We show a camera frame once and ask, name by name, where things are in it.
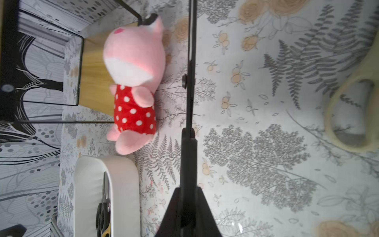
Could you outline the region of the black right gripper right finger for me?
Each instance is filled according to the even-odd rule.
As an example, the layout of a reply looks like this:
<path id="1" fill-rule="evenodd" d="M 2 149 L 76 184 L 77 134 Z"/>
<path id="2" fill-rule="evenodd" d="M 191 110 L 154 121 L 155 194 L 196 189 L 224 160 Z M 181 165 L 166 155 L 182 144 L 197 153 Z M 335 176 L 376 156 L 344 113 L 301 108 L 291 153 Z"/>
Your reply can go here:
<path id="1" fill-rule="evenodd" d="M 196 188 L 196 194 L 196 236 L 222 237 L 200 187 Z"/>

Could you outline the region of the cream handled scissors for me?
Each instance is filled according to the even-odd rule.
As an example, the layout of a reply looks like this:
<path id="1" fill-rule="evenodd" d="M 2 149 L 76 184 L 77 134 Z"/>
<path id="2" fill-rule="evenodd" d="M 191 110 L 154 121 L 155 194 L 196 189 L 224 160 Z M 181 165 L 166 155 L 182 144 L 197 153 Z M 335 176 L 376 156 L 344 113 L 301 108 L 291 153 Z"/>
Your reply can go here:
<path id="1" fill-rule="evenodd" d="M 348 108 L 341 104 L 340 97 L 346 91 L 358 95 L 362 108 Z M 336 124 L 346 122 L 357 125 L 358 129 L 335 132 Z M 330 142 L 342 150 L 374 153 L 379 149 L 379 34 L 359 66 L 330 99 L 324 114 L 324 129 Z"/>

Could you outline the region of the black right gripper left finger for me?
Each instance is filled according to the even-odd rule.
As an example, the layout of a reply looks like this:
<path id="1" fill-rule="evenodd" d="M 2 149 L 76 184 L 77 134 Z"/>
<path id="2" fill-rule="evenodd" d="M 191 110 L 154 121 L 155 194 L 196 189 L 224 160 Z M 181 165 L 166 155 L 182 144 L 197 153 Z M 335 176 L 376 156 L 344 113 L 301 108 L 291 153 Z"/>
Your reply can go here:
<path id="1" fill-rule="evenodd" d="M 180 236 L 179 201 L 180 188 L 176 188 L 155 237 Z"/>

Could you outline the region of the black yellow handled scissors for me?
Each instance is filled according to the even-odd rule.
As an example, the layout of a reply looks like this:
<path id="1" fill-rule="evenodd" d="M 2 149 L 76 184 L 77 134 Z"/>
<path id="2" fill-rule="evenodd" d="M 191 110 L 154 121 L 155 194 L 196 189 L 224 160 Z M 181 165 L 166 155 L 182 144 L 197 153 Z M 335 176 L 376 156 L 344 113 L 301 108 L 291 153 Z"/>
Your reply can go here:
<path id="1" fill-rule="evenodd" d="M 182 131 L 180 224 L 181 237 L 195 235 L 197 141 L 192 131 L 196 67 L 197 1 L 189 1 L 188 70 L 182 86 L 187 90 L 186 128 Z"/>

